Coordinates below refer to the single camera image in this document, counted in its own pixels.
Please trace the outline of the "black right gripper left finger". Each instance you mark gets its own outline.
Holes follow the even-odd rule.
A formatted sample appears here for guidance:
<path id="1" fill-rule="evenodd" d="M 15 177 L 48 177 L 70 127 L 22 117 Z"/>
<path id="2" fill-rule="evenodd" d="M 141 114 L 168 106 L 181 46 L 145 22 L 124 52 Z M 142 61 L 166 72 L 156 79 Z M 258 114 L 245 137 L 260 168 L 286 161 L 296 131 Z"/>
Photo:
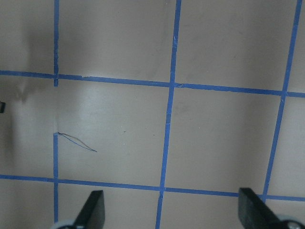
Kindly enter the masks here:
<path id="1" fill-rule="evenodd" d="M 104 194 L 92 191 L 74 221 L 75 229 L 102 229 L 105 223 Z"/>

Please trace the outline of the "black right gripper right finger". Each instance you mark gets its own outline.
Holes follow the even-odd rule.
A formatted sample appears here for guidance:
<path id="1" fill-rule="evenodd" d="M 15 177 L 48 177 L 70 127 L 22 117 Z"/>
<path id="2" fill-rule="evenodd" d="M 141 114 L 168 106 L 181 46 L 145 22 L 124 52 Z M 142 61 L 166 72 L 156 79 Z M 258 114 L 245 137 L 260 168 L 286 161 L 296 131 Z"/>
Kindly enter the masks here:
<path id="1" fill-rule="evenodd" d="M 280 220 L 250 188 L 239 188 L 238 218 L 244 229 L 285 229 Z"/>

